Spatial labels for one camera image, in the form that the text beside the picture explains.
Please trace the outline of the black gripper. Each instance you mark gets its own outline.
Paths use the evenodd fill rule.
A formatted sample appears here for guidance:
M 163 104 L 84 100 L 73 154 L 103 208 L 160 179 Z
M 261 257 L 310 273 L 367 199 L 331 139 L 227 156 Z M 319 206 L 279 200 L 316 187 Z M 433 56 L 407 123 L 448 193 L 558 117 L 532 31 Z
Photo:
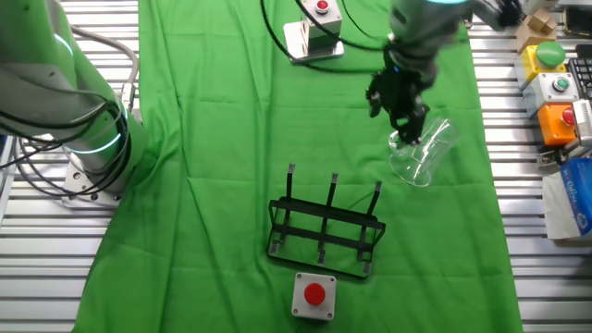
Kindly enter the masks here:
M 410 111 L 405 116 L 391 116 L 390 123 L 405 144 L 417 144 L 429 112 L 429 106 L 423 105 L 422 93 L 432 85 L 433 79 L 418 71 L 386 67 L 367 88 L 369 116 L 376 117 L 381 110 Z

